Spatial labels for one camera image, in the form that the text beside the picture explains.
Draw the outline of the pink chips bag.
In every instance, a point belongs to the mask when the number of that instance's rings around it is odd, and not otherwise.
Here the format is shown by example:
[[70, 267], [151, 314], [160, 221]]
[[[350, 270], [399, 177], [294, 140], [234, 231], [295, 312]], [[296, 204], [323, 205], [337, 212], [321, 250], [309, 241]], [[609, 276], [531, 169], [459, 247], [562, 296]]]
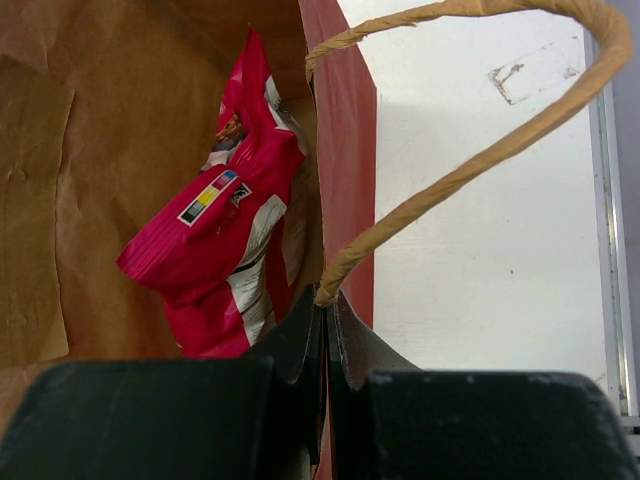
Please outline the pink chips bag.
[[206, 163], [117, 261], [161, 295], [184, 356], [238, 356], [284, 318], [304, 253], [308, 153], [250, 32]]

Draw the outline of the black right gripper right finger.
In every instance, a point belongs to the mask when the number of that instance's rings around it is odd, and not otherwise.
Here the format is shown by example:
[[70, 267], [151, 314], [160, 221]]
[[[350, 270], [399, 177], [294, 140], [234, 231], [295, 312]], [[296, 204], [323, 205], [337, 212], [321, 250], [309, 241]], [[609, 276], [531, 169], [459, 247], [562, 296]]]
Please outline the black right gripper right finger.
[[336, 479], [635, 479], [607, 398], [566, 372], [432, 371], [327, 311]]

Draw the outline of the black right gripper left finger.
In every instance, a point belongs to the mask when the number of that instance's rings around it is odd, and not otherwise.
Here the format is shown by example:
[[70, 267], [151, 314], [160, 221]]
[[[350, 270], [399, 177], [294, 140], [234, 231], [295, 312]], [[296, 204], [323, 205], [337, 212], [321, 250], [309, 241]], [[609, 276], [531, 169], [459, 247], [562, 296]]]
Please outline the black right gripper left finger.
[[304, 289], [232, 359], [43, 372], [1, 441], [5, 479], [307, 479], [319, 462], [322, 315]]

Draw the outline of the red brown paper bag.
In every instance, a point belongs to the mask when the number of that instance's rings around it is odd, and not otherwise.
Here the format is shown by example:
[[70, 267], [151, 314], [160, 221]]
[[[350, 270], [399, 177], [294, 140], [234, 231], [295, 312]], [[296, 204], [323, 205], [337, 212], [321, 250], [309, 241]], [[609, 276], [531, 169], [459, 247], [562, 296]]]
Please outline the red brown paper bag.
[[[57, 129], [62, 176], [53, 184], [53, 264], [71, 313], [117, 336], [154, 318], [156, 301], [115, 270], [116, 247], [178, 187], [205, 151], [221, 57], [165, 1], [7, 1], [1, 6], [6, 76], [34, 68], [75, 97]], [[332, 475], [327, 310], [322, 315], [323, 422], [318, 474]]]

